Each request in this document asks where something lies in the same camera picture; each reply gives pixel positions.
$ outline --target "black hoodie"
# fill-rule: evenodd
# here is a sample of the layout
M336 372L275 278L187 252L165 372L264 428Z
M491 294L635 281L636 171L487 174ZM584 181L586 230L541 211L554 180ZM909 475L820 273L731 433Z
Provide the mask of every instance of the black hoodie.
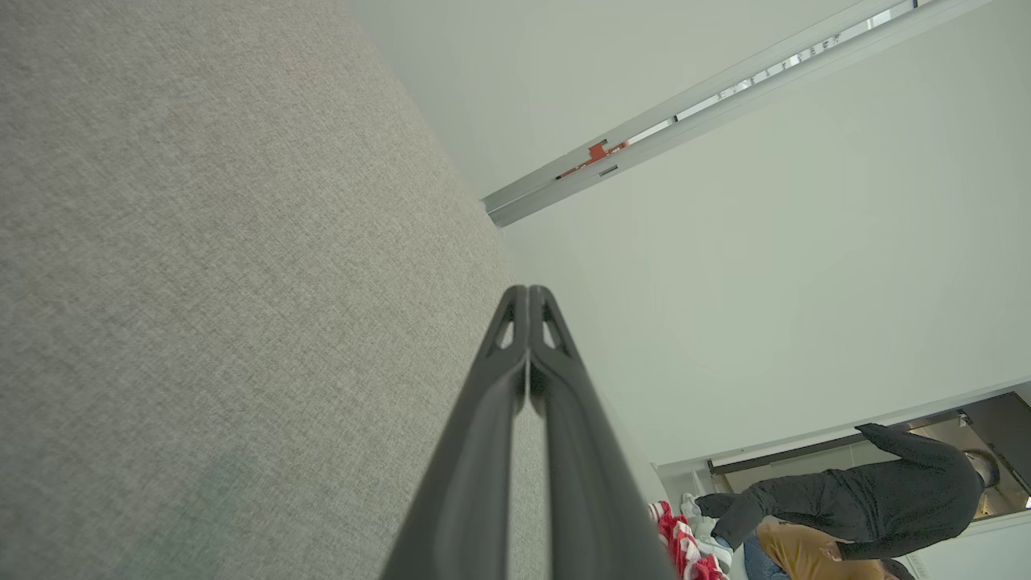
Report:
M859 500L876 538L839 543L842 558L902 556L966 530L985 483L962 451L874 423L856 429L870 443L900 459L828 472Z

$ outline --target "white sneaker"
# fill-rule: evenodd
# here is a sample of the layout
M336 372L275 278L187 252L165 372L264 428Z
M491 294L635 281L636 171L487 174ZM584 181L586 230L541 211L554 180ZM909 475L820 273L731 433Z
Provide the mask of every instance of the white sneaker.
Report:
M716 556L716 562L720 565L720 572L729 577L730 565L734 561L734 550L721 545L711 536L707 538L695 536L695 541L698 542L698 549L701 550L702 554Z
M691 530L702 527L706 523L716 524L716 519L702 515L702 509L698 507L696 498L692 493L685 493L680 497L680 513L688 518L688 525L691 526Z

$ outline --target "person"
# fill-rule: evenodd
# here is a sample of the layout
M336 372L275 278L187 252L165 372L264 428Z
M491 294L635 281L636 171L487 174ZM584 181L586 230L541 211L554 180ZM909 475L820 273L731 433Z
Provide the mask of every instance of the person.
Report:
M696 499L685 493L680 513L694 530L700 550L711 552L720 568L730 574L732 554L712 538L717 520L702 515ZM892 558L833 561L822 549L834 541L829 535L803 525L763 522L744 540L744 572L747 580L914 580L909 571Z
M891 559L833 561L821 550L829 535L804 525L763 522L744 541L749 580L912 580Z
M719 518L713 540L733 553L772 515L849 541L827 542L824 554L833 560L902 556L966 530L982 493L999 481L998 464L988 452L960 451L874 423L856 429L899 459L769 479L741 494L698 498L701 513Z

